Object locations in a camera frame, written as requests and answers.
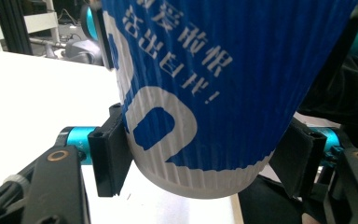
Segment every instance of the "exclamation mark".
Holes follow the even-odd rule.
[[[206,104],[206,105],[209,104],[209,103],[210,103],[212,100],[214,100],[214,98],[216,98],[219,94],[220,94],[220,91],[216,91],[212,96],[210,96],[210,97],[208,98],[207,101],[205,101],[205,104]]]

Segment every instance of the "cup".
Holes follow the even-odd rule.
[[[141,172],[192,198],[249,186],[357,2],[103,0]]]

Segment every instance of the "white table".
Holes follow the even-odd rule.
[[[66,126],[101,126],[118,103],[116,74],[104,67],[0,52],[0,185],[52,147]],[[236,195],[194,200],[145,179],[135,165],[119,197],[98,198],[82,167],[92,223],[242,223]]]

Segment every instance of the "blue paper cup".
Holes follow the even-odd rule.
[[[219,198],[269,162],[358,0],[103,0],[141,172]]]

